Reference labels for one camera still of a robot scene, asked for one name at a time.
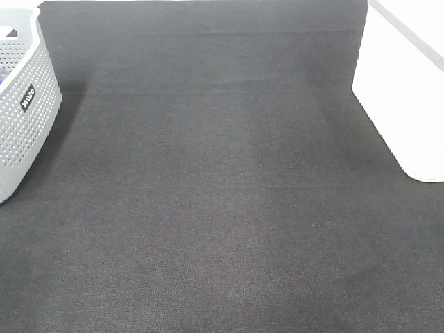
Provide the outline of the white plastic basket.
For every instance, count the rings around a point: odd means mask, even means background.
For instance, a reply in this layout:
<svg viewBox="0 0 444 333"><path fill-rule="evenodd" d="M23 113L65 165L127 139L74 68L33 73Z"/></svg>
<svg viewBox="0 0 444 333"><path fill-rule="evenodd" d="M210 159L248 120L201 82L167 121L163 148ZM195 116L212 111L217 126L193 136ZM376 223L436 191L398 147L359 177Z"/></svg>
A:
<svg viewBox="0 0 444 333"><path fill-rule="evenodd" d="M369 1L352 91L401 169L443 181L443 2Z"/></svg>

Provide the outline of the grey perforated laundry basket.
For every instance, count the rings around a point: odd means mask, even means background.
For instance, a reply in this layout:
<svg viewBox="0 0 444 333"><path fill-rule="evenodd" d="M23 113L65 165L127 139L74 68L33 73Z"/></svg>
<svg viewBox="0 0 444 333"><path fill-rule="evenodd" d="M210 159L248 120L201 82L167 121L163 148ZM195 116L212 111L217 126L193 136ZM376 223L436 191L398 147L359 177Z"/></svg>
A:
<svg viewBox="0 0 444 333"><path fill-rule="evenodd" d="M44 145L62 94L35 7L1 6L1 201L18 188Z"/></svg>

